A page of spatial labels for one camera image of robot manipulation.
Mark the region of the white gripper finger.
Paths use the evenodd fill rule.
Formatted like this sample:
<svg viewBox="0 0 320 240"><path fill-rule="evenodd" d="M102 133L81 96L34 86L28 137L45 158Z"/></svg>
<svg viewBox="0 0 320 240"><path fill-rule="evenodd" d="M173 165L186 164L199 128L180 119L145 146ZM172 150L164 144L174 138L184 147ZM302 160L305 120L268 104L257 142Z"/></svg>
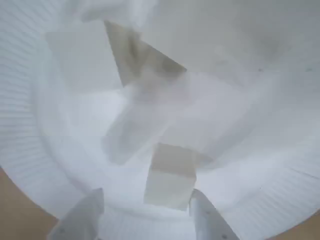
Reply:
<svg viewBox="0 0 320 240"><path fill-rule="evenodd" d="M198 240L239 240L214 205L198 189L192 191L189 214L194 219Z"/></svg>
<svg viewBox="0 0 320 240"><path fill-rule="evenodd" d="M97 240L104 213L104 192L92 190L82 198L48 234L50 240Z"/></svg>

